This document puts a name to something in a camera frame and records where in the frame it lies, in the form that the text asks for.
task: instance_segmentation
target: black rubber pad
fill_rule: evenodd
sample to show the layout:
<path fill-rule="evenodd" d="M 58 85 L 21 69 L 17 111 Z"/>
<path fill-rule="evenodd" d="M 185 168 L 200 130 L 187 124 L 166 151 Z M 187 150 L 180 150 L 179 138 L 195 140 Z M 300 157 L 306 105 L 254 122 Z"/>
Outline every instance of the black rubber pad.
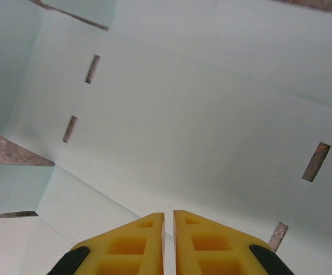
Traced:
<path fill-rule="evenodd" d="M 294 275 L 274 252 L 260 245 L 250 245 L 249 248 L 268 275 Z"/>
<path fill-rule="evenodd" d="M 74 275 L 89 253 L 90 249 L 87 246 L 65 253 L 48 275 Z"/>

